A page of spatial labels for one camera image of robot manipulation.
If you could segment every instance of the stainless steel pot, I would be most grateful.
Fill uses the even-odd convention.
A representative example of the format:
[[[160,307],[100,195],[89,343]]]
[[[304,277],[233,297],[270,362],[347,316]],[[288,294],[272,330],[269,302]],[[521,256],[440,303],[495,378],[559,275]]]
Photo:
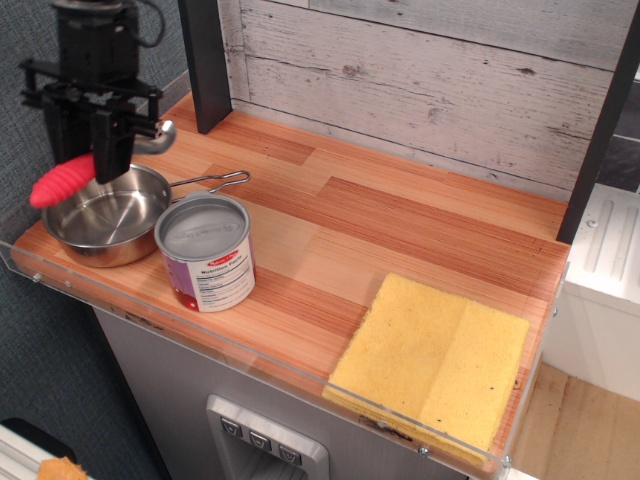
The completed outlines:
[[[42,222],[78,263],[116,267],[157,248],[153,238],[156,221],[172,201],[180,200],[172,200],[172,187],[207,179],[226,180],[209,190],[213,193],[250,178],[249,172],[240,170],[170,184],[158,172],[132,164],[127,173],[115,180],[104,185],[92,180],[72,197],[44,209]]]

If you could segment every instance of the wooden countertop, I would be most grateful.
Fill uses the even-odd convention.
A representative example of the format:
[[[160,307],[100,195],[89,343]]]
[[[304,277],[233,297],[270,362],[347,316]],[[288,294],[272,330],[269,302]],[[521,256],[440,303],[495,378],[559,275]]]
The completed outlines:
[[[174,298],[158,251],[128,266],[84,267],[40,222],[16,242],[21,269],[311,395],[322,388],[313,377],[328,378],[384,276],[395,272],[528,319],[518,375],[526,384],[569,251],[554,240],[565,204],[237,112],[200,135],[190,97],[164,118],[178,127],[176,144],[135,163],[170,182],[240,169],[253,175],[222,192],[251,216],[251,295],[224,312],[192,312]],[[498,456],[522,392],[511,396]]]

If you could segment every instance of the dispenser button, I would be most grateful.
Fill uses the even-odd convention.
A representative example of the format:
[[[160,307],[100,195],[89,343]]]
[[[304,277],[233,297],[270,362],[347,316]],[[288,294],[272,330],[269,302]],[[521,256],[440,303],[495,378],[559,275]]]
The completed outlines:
[[[280,458],[292,465],[302,465],[300,454],[284,445],[280,445]]]
[[[249,432],[249,439],[251,440],[251,444],[254,447],[258,447],[260,450],[264,450],[265,452],[271,451],[271,440],[267,437],[264,437],[256,432]]]
[[[222,429],[233,435],[234,437],[242,438],[242,427],[237,423],[232,422],[231,420],[227,420],[224,417],[220,417],[220,422],[222,423]]]

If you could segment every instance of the orange object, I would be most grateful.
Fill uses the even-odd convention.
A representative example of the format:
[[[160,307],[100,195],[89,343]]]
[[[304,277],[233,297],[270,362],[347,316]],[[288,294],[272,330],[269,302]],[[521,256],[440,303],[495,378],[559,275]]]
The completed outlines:
[[[56,165],[38,180],[31,191],[33,208],[47,208],[66,200],[96,176],[93,153],[85,153]]]
[[[87,474],[67,457],[40,462],[36,480],[88,480]]]

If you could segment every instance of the can lid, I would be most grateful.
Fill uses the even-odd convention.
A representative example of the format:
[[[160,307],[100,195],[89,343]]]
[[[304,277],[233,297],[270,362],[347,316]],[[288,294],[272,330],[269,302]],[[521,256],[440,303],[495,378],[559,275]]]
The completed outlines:
[[[166,255],[199,261],[233,250],[248,232],[249,215],[240,203],[221,195],[194,192],[160,216],[155,239]]]

